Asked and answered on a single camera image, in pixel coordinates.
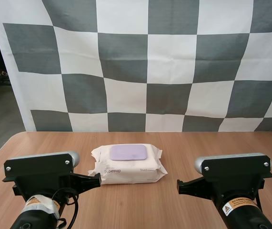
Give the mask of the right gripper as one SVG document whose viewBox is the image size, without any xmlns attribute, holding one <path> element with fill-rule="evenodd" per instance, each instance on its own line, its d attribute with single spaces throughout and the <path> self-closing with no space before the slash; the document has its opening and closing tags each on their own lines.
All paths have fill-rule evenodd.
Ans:
<svg viewBox="0 0 272 229">
<path fill-rule="evenodd" d="M 177 190 L 181 195 L 203 199 L 226 199 L 230 197 L 247 197 L 255 199 L 260 189 L 264 188 L 264 179 L 254 179 L 250 184 L 230 185 L 219 181 L 209 182 L 201 177 L 192 181 L 177 181 Z"/>
</svg>

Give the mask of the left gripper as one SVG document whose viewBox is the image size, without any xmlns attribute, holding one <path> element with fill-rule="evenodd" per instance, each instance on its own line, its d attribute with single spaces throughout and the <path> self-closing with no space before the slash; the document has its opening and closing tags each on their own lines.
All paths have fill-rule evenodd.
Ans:
<svg viewBox="0 0 272 229">
<path fill-rule="evenodd" d="M 101 176 L 85 176 L 75 173 L 47 173 L 34 175 L 12 176 L 13 188 L 16 196 L 28 200 L 34 195 L 43 195 L 49 198 L 62 199 L 64 189 L 70 188 L 81 194 L 90 189 L 101 186 Z"/>
</svg>

